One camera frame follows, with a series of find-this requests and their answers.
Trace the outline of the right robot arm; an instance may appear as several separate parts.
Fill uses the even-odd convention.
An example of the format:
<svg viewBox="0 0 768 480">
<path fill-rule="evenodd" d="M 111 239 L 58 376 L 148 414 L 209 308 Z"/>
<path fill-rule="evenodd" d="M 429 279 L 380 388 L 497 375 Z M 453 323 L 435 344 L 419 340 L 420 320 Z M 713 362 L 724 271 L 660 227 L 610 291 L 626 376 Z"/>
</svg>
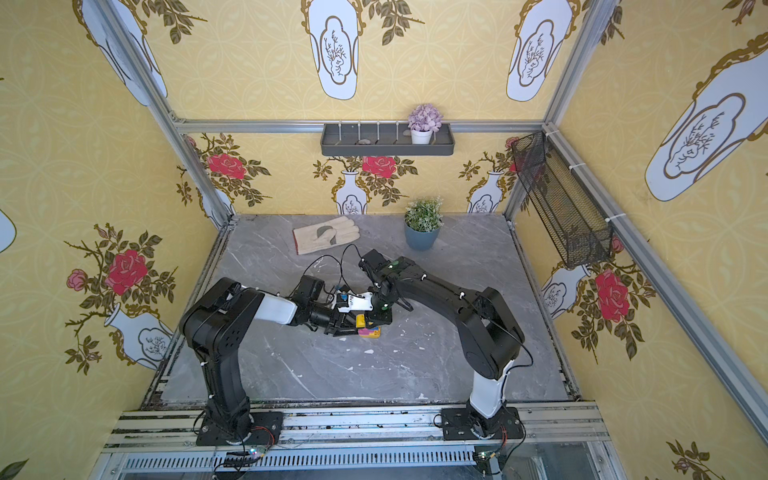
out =
<svg viewBox="0 0 768 480">
<path fill-rule="evenodd" d="M 359 267 L 372 283 L 372 310 L 366 323 L 389 325 L 394 305 L 413 300 L 450 321 L 457 330 L 465 360 L 474 370 L 469 409 L 490 420 L 502 409 L 508 374 L 524 348 L 525 335 L 494 288 L 482 291 L 454 285 L 407 257 L 385 258 L 373 249 Z"/>
</svg>

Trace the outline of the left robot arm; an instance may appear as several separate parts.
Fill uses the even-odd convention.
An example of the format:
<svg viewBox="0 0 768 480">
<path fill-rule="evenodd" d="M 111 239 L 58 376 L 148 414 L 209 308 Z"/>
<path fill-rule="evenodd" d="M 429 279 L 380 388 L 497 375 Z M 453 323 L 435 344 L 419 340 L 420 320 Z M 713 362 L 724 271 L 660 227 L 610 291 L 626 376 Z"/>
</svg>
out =
<svg viewBox="0 0 768 480">
<path fill-rule="evenodd" d="M 321 298 L 324 287 L 323 280 L 304 275 L 283 297 L 223 277 L 185 312 L 181 333 L 199 362 L 207 392 L 198 446 L 268 447 L 278 442 L 284 414 L 252 409 L 241 351 L 254 341 L 259 324 L 308 326 L 336 337 L 359 334 L 365 319 L 350 310 L 352 295 L 343 292 L 337 306 Z"/>
</svg>

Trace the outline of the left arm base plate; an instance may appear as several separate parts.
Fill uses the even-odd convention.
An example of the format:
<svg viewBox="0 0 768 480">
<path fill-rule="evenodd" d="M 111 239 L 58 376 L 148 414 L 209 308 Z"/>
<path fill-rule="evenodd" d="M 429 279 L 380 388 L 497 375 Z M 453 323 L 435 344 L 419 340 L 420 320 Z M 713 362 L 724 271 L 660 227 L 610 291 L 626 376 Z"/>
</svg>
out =
<svg viewBox="0 0 768 480">
<path fill-rule="evenodd" d="M 279 440 L 283 420 L 280 411 L 251 412 L 230 423 L 205 414 L 196 445 L 271 447 Z"/>
</svg>

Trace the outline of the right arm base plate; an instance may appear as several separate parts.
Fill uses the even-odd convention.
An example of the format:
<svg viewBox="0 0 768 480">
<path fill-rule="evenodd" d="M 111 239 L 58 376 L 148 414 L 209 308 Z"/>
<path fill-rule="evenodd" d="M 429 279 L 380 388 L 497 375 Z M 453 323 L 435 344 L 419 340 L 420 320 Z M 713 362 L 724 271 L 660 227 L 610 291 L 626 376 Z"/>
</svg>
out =
<svg viewBox="0 0 768 480">
<path fill-rule="evenodd" d="M 485 418 L 470 405 L 440 410 L 438 423 L 447 441 L 459 440 L 519 440 L 524 437 L 523 423 L 518 411 L 502 406 L 490 418 Z"/>
</svg>

